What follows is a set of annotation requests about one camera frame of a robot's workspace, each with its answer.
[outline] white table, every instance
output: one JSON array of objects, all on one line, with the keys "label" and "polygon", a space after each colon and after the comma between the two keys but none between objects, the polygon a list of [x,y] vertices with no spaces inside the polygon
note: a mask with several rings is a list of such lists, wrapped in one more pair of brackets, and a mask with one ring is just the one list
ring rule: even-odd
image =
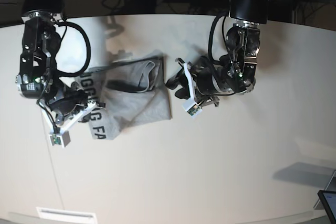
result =
[{"label": "white table", "polygon": [[[90,66],[162,52],[165,78],[207,51],[213,17],[135,15],[80,18],[92,45]],[[228,19],[226,30],[232,26]],[[220,25],[214,56],[225,53]],[[35,101],[16,91],[23,26],[0,30],[0,217],[35,207],[95,212],[108,223],[296,223],[312,212],[319,186],[336,167],[336,33],[269,22],[261,27],[257,83],[192,119],[171,91],[173,118],[92,140],[88,125],[50,147]],[[69,29],[59,69],[79,69],[82,39]]]}]

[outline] white vent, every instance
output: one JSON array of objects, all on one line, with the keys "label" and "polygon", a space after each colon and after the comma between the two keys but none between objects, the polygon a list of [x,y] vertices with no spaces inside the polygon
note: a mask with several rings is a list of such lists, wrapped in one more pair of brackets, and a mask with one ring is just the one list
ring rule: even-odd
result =
[{"label": "white vent", "polygon": [[37,207],[41,219],[64,221],[78,224],[98,224],[97,216],[91,212],[74,212]]}]

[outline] floor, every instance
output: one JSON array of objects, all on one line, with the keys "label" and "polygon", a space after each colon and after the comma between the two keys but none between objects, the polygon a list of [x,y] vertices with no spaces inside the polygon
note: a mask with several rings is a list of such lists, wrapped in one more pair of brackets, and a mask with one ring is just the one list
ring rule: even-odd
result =
[{"label": "floor", "polygon": [[[109,10],[102,7],[100,2],[101,0],[66,0],[65,12],[69,17],[107,15]],[[23,0],[0,0],[0,24],[12,24],[20,20],[22,4]],[[310,8],[310,5],[306,6],[306,13],[310,13]],[[336,31],[335,16],[335,5],[326,5],[312,14],[306,20],[306,25]]]}]

